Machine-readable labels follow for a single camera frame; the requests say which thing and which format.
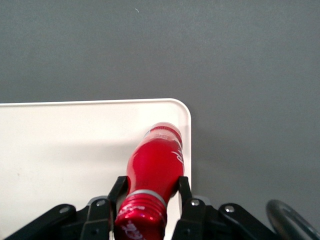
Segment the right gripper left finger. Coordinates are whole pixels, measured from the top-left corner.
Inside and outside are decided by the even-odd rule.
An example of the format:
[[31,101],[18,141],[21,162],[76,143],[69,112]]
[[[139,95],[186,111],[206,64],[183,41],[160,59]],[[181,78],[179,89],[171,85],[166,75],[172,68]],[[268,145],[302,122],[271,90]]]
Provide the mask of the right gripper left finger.
[[119,176],[107,196],[93,198],[80,233],[81,240],[113,240],[115,220],[128,192],[126,176]]

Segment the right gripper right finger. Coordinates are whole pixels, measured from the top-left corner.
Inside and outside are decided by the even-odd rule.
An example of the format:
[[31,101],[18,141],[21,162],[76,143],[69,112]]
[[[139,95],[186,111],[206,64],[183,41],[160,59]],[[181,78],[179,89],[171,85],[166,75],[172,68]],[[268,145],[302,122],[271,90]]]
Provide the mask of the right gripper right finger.
[[178,178],[180,219],[177,221],[172,235],[173,240],[202,240],[206,205],[193,197],[189,180],[186,176]]

